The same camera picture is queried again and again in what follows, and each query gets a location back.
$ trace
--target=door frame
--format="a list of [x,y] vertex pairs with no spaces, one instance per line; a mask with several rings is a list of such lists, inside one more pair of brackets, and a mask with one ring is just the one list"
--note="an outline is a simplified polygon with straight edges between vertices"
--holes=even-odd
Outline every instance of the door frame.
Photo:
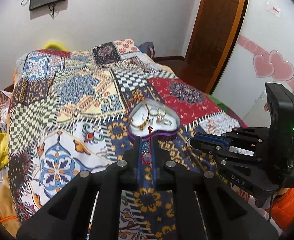
[[[198,10],[198,13],[197,13],[196,21],[194,23],[194,29],[192,31],[191,38],[190,38],[189,45],[188,45],[188,49],[187,49],[187,53],[186,53],[186,56],[185,56],[186,61],[188,61],[189,57],[190,57],[192,44],[194,42],[194,38],[195,38],[195,35],[196,35],[196,27],[198,26],[199,21],[200,21],[200,17],[201,17],[204,2],[205,2],[205,0],[200,0],[199,10]],[[206,88],[206,91],[205,91],[206,93],[210,93],[212,91],[213,86],[217,83],[218,77],[221,76],[220,75],[221,70],[224,69],[224,67],[226,66],[226,64],[227,64],[227,62],[229,60],[229,56],[230,56],[232,50],[234,49],[234,46],[235,46],[234,40],[235,40],[235,38],[238,37],[240,28],[242,26],[243,10],[244,10],[245,5],[247,5],[246,0],[239,0],[236,15],[234,17],[234,23],[232,24],[228,40],[226,42],[225,48],[224,48],[224,50],[222,52],[221,58],[220,58],[220,60],[218,62],[218,65],[216,67],[216,70],[213,73],[213,76],[211,77],[209,84],[207,85],[207,88]]]

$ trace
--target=bedspread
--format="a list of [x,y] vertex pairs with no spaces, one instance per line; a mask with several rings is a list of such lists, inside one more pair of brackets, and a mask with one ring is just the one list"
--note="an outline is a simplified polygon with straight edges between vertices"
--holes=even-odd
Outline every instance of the bedspread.
[[[132,148],[125,109],[135,107],[137,102],[129,100],[137,95],[165,103],[180,116],[177,138],[160,142],[172,160],[193,171],[216,171],[210,156],[195,159],[185,142],[204,132],[204,122],[221,126],[208,120],[223,110],[150,60],[132,39],[88,51],[38,50],[18,60],[9,110],[8,177],[20,222],[80,171],[101,171],[122,159]],[[154,191],[150,167],[144,172],[143,188],[122,192],[119,239],[174,239],[172,194]]]

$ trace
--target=gold bracelet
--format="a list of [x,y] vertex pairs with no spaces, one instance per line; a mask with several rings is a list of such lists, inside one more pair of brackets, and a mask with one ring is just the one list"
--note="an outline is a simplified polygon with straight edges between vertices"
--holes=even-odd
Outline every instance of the gold bracelet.
[[139,128],[140,131],[142,131],[142,130],[144,129],[144,127],[147,125],[147,122],[148,122],[148,119],[149,119],[149,115],[150,115],[150,113],[149,113],[149,108],[148,108],[146,102],[145,102],[145,106],[146,106],[146,108],[147,108],[148,115],[147,115],[147,119],[146,119],[141,125],[138,125],[138,126],[133,125],[133,123],[132,123],[133,118],[131,118],[131,120],[130,120],[130,125],[131,125],[132,127]]

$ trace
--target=wooden floor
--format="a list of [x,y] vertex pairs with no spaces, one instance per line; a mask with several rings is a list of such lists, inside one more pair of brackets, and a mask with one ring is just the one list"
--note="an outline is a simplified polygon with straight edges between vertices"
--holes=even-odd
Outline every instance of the wooden floor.
[[157,63],[169,66],[177,77],[203,92],[205,92],[215,71],[214,68],[201,68],[199,65],[190,65],[183,60],[162,60]]

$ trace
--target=orange sleeve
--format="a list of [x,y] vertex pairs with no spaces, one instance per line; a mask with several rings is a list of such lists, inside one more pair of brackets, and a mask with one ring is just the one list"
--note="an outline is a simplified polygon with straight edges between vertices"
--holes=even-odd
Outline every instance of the orange sleeve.
[[273,200],[271,216],[284,231],[294,218],[294,188]]

